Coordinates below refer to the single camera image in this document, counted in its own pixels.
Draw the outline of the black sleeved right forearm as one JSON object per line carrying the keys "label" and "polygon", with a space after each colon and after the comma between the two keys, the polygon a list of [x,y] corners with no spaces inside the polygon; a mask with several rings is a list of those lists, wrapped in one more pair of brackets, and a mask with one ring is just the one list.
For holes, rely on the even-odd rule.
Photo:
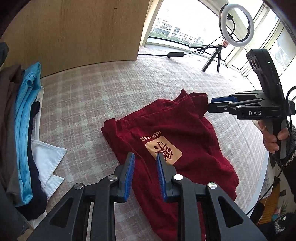
{"label": "black sleeved right forearm", "polygon": [[273,154],[269,154],[272,164],[279,164],[288,183],[295,183],[295,127],[292,125],[292,134],[286,145],[287,156],[281,161]]}

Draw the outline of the person's right hand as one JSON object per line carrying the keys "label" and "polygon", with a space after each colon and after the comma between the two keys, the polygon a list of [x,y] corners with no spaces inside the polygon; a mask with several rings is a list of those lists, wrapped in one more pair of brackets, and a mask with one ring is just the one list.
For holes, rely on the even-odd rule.
{"label": "person's right hand", "polygon": [[286,140],[289,136],[289,132],[287,128],[283,128],[278,133],[277,137],[273,134],[270,134],[263,120],[258,120],[257,128],[261,131],[263,135],[263,144],[265,148],[272,154],[274,154],[276,151],[280,149],[276,142],[278,140],[280,141]]}

